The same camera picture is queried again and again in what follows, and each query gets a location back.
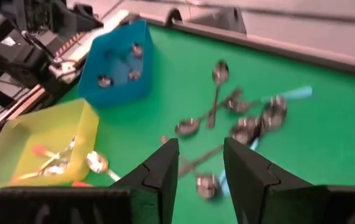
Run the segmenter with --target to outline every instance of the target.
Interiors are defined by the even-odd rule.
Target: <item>green surface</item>
[[[160,146],[160,137],[174,137],[182,118],[209,110],[215,85],[211,71],[223,58],[231,72],[220,98],[235,87],[246,100],[311,85],[310,99],[288,104],[286,123],[260,142],[258,152],[313,184],[355,185],[355,76],[296,62],[236,45],[215,42],[179,31],[150,27],[154,52],[154,87],[151,94],[127,105],[98,111],[100,124],[95,150],[106,155],[110,168],[126,175]],[[76,87],[61,102],[77,97]],[[259,114],[253,108],[248,114]],[[180,141],[180,151],[194,159],[223,143],[237,116],[220,110],[216,126],[203,123],[200,132]],[[223,170],[222,155],[198,171]],[[91,173],[85,182],[111,183],[106,175]],[[195,192],[195,177],[178,182],[173,223],[236,223],[230,197],[205,202]]]

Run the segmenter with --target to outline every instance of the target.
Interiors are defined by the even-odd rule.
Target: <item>yellow bin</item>
[[[78,99],[8,121],[0,133],[0,187],[57,185],[83,180],[89,172],[86,155],[94,149],[99,118],[93,108]],[[32,152],[43,145],[57,153],[76,135],[70,163],[63,174],[11,182],[13,177],[38,171],[48,157]]]

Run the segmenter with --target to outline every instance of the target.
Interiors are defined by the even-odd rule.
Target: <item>yellow plastic container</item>
[[[86,155],[94,149],[99,118],[84,100],[74,100],[6,123],[0,133],[0,187],[10,185],[57,185],[83,180],[89,172]],[[13,177],[38,171],[47,157],[36,156],[31,149],[46,146],[57,153],[76,135],[70,163],[63,174],[38,176],[18,182]]]

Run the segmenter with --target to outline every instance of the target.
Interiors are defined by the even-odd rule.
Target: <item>blue bin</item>
[[[141,57],[132,46],[141,46]],[[154,45],[146,21],[138,20],[95,38],[86,59],[78,96],[95,108],[116,106],[149,94],[152,85],[152,54]],[[130,80],[131,72],[140,72]],[[99,77],[112,79],[112,85],[101,87]]]

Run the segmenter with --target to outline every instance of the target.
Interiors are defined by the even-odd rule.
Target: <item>spoon in yellow bin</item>
[[[119,181],[120,176],[108,169],[108,160],[100,153],[92,151],[86,156],[86,161],[93,172],[97,174],[106,172],[113,180]]]

